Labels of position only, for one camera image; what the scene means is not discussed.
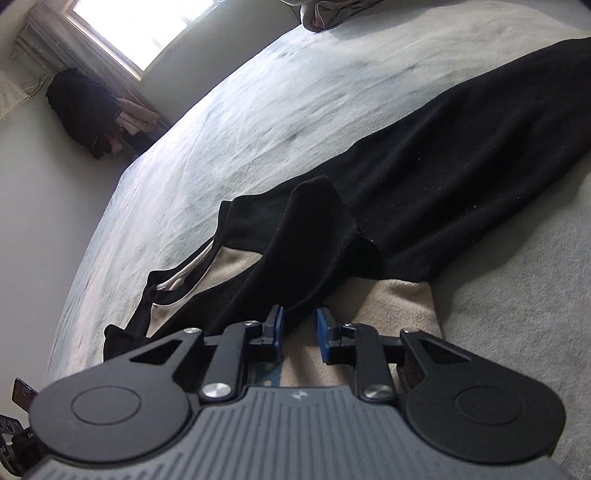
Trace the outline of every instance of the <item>metal screw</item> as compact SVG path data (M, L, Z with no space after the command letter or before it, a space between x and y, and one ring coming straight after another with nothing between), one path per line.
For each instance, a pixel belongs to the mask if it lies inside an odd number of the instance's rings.
M394 390L392 390L391 387L381 383L370 385L363 391L363 396L370 398L371 400L378 401L387 400L388 398L392 397L393 394Z
M201 393L207 398L223 398L232 393L232 387L227 383L208 383L202 387Z

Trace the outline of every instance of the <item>crumpled fabric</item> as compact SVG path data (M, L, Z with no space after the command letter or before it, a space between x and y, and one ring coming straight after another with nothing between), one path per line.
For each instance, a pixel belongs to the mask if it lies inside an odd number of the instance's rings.
M13 108L23 103L28 97L16 82L0 70L0 119L7 116Z
M318 33L334 28L351 15L380 3L382 0L282 0L292 7L300 6L301 23L304 28Z

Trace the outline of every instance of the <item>phone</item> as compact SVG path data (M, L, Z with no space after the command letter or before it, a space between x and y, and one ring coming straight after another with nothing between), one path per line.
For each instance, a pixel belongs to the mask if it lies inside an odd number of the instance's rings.
M37 396L37 391L27 385L20 378L14 381L12 389L12 401L28 413L33 399Z

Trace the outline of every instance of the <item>black plastic mount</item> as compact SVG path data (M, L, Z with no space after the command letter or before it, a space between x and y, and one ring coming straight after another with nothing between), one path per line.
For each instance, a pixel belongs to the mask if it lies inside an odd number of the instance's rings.
M556 448L564 406L532 378L422 331L403 330L398 339L379 336L368 325L339 326L326 308L317 311L317 333L326 363L356 367L361 400L376 401L364 394L367 385L392 388L387 364L396 363L405 393L400 412L441 452L472 463L510 465L550 456Z
M354 367L354 394L245 385L248 363L281 353L280 307L265 322L207 338L186 329L57 381L31 404L47 456L29 478L569 478L546 457L564 408L539 382L424 332L338 325L327 309L317 334L326 363Z

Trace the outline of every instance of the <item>clothing pile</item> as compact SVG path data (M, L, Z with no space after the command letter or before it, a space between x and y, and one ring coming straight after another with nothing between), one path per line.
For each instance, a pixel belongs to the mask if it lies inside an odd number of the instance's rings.
M283 0L292 7L301 6L300 16L304 28L322 32L334 28L351 15L370 8L382 0Z
M160 116L124 98L116 98L99 82L76 69L58 73L46 97L70 137L97 160L117 154L127 143L136 154L149 149L151 132Z

